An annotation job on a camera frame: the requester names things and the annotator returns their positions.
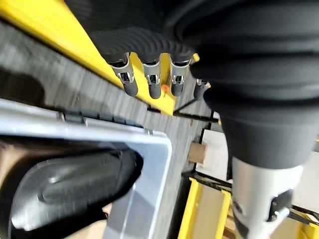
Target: yellow metal beam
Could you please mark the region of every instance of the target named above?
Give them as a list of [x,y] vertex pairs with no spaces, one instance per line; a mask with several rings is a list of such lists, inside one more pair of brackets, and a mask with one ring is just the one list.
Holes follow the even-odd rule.
[[197,203],[202,194],[202,186],[193,178],[189,178],[191,186],[185,206],[183,220],[180,225],[178,239],[190,239],[193,232],[197,212]]
[[[104,79],[123,88],[112,68],[101,57],[89,36],[62,0],[1,0],[0,16],[49,44],[58,51],[92,70]],[[131,54],[135,79],[139,88],[137,97],[162,112],[172,115],[175,97],[162,95],[154,100],[149,95],[142,64],[136,54]],[[169,61],[162,56],[162,78],[166,81]]]
[[224,195],[223,204],[221,206],[221,211],[219,215],[217,230],[216,230],[216,239],[222,239],[224,234],[224,228],[226,224],[226,219],[229,211],[230,201],[231,201],[231,194],[224,190],[221,190],[222,194]]

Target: black rubber tip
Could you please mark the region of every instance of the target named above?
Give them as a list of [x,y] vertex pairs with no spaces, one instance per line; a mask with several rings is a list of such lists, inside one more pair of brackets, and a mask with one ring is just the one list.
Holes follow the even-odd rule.
[[204,92],[205,92],[205,87],[204,86],[199,86],[197,83],[195,83],[195,89],[194,89],[194,99],[199,100],[203,98]]
[[176,83],[171,85],[171,93],[173,96],[180,96],[183,92],[184,84]]
[[136,96],[139,91],[136,81],[124,84],[124,90],[129,96]]
[[150,97],[153,99],[158,99],[161,95],[160,84],[151,84],[149,85],[149,93]]

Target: silver metal fitting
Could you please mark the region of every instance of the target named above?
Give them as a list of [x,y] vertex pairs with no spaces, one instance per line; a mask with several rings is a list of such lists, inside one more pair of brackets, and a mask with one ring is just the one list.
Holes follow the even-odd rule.
[[202,86],[202,87],[205,87],[205,88],[208,88],[208,87],[210,86],[210,83],[209,83],[209,82],[202,81],[201,79],[196,79],[196,83],[197,83],[199,86]]
[[190,60],[181,63],[184,63],[184,65],[177,66],[170,59],[170,79],[174,85],[176,83],[180,83],[182,85],[188,73]]
[[158,61],[155,65],[148,65],[143,63],[143,69],[144,75],[149,85],[151,85],[152,83],[158,85],[160,83],[160,61]]
[[127,62],[123,67],[115,67],[110,65],[115,75],[121,80],[123,85],[125,83],[132,83],[134,81],[134,71],[129,53],[126,53],[126,58]]

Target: plastic tote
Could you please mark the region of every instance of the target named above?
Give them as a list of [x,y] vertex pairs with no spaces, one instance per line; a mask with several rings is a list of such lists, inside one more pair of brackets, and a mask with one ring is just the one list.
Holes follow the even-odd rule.
[[53,111],[0,99],[0,136],[124,143],[144,159],[132,189],[112,203],[105,238],[152,238],[168,166],[171,142],[161,132],[110,115]]

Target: gray floor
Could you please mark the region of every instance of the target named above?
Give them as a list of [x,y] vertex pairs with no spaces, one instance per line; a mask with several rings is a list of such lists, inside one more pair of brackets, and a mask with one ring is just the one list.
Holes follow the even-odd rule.
[[[127,96],[122,90],[15,28],[0,22],[0,32],[1,97],[30,104],[42,102],[69,109],[109,112],[168,135],[173,155],[154,236],[166,238],[189,145],[200,135],[205,124],[147,112],[145,103]],[[177,106],[192,99],[193,87],[194,80],[189,79]],[[185,112],[210,115],[203,101],[196,102]]]

